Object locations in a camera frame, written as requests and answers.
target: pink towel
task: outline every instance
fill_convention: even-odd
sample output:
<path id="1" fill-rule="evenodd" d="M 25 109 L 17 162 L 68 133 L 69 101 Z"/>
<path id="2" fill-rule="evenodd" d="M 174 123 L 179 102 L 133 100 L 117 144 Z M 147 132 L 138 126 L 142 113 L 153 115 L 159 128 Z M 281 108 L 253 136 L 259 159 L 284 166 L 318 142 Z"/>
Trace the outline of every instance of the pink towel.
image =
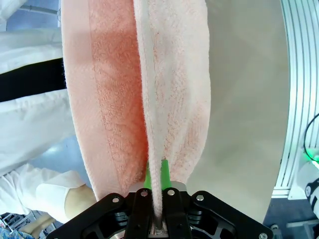
<path id="1" fill-rule="evenodd" d="M 64 65 L 74 124 L 98 199 L 126 194 L 150 163 L 161 214 L 160 161 L 186 182 L 210 112 L 204 0 L 64 0 Z"/>

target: gray surface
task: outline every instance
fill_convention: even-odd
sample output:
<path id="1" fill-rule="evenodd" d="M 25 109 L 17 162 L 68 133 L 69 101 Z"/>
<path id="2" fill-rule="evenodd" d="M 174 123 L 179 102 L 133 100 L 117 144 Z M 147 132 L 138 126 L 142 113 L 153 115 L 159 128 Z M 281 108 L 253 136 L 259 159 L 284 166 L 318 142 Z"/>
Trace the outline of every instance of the gray surface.
<path id="1" fill-rule="evenodd" d="M 207 0 L 211 113 L 187 184 L 262 222 L 287 132 L 290 81 L 277 0 Z"/>
<path id="2" fill-rule="evenodd" d="M 82 180 L 91 187 L 75 136 L 53 145 L 48 151 L 34 159 L 31 164 L 39 168 L 49 168 L 57 172 L 77 171 Z"/>
<path id="3" fill-rule="evenodd" d="M 25 5 L 58 10 L 59 0 L 28 0 Z M 49 28 L 57 26 L 57 16 L 18 10 L 8 19 L 6 30 L 14 31 L 28 28 Z"/>

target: black stripe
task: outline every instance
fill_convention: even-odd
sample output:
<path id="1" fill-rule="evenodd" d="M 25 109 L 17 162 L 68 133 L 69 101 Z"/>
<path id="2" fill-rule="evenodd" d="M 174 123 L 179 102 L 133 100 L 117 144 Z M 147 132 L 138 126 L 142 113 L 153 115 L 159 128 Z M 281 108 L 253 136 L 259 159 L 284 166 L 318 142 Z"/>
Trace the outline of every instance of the black stripe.
<path id="1" fill-rule="evenodd" d="M 317 200 L 318 200 L 318 199 L 317 199 L 317 197 L 315 196 L 314 199 L 313 199 L 313 202 L 311 203 L 311 209 L 312 209 L 312 210 L 314 210 L 315 204 L 316 204 Z"/>
<path id="2" fill-rule="evenodd" d="M 65 88 L 62 58 L 0 74 L 0 102 Z"/>

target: bolt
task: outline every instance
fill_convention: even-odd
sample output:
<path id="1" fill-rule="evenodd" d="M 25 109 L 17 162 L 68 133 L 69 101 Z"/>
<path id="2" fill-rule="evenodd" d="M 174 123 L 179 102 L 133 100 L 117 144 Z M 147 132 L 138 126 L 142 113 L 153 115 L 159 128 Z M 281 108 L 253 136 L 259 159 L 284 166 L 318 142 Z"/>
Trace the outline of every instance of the bolt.
<path id="1" fill-rule="evenodd" d="M 141 196 L 142 196 L 142 197 L 146 197 L 147 195 L 148 195 L 147 191 L 142 191 L 142 192 L 141 192 Z"/>
<path id="2" fill-rule="evenodd" d="M 175 194 L 175 191 L 171 189 L 167 192 L 167 194 L 169 194 L 170 196 L 173 196 Z"/>
<path id="3" fill-rule="evenodd" d="M 113 200 L 112 200 L 113 203 L 118 203 L 119 201 L 120 201 L 120 199 L 118 199 L 118 198 L 113 198 Z"/>
<path id="4" fill-rule="evenodd" d="M 204 200 L 204 196 L 203 196 L 203 195 L 198 195 L 198 196 L 196 197 L 196 199 L 197 199 L 198 201 L 203 201 L 203 200 Z"/>
<path id="5" fill-rule="evenodd" d="M 266 233 L 260 233 L 259 234 L 259 239 L 267 239 L 267 238 L 268 238 L 268 236 L 267 236 Z"/>

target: folded towel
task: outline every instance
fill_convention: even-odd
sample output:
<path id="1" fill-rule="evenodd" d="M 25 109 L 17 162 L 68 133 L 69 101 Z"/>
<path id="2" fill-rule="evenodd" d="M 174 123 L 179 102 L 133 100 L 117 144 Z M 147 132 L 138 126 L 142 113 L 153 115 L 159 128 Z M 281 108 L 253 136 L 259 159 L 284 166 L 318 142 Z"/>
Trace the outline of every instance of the folded towel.
<path id="1" fill-rule="evenodd" d="M 133 2 L 64 0 L 61 10 L 66 83 L 92 188 L 97 199 L 126 194 L 148 158 Z"/>
<path id="2" fill-rule="evenodd" d="M 204 0 L 134 0 L 143 106 L 156 216 L 160 161 L 186 182 L 204 149 L 210 114 L 209 32 Z"/>
<path id="3" fill-rule="evenodd" d="M 76 134 L 97 198 L 126 194 L 149 160 L 160 216 L 161 160 L 172 180 L 186 182 L 207 137 L 205 1 L 64 0 L 62 38 Z"/>

